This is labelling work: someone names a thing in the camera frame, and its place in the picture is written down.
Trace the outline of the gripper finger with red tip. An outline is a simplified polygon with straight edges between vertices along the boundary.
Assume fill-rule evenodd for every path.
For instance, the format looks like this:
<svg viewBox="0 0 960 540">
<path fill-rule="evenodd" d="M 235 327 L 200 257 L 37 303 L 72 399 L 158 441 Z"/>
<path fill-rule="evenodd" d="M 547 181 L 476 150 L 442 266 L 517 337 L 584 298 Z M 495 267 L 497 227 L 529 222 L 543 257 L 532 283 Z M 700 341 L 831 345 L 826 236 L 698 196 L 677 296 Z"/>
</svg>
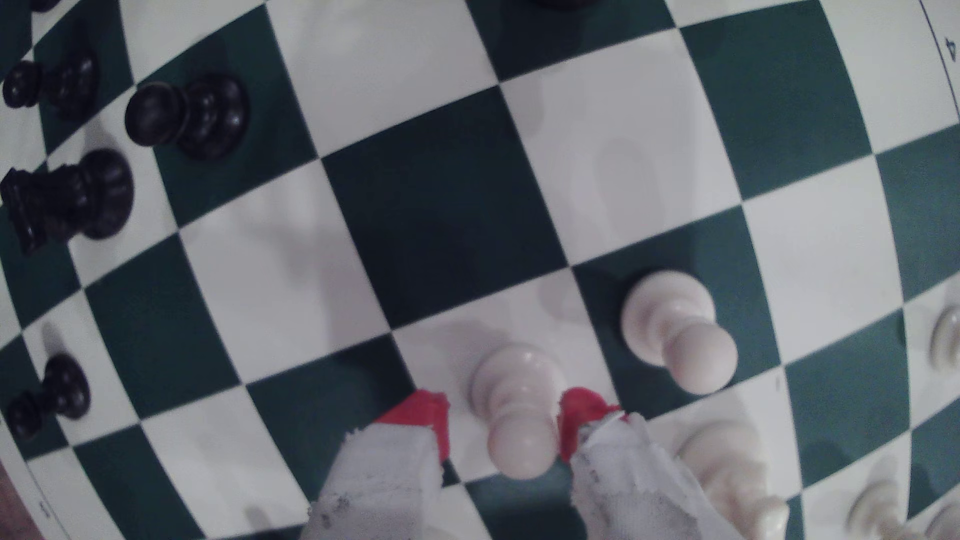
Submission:
<svg viewBox="0 0 960 540">
<path fill-rule="evenodd" d="M 426 539 L 450 456 L 449 411 L 445 393 L 415 390 L 349 432 L 300 539 Z"/>
<path fill-rule="evenodd" d="M 742 539 L 645 418 L 586 387 L 558 402 L 559 455 L 589 539 Z"/>
</svg>

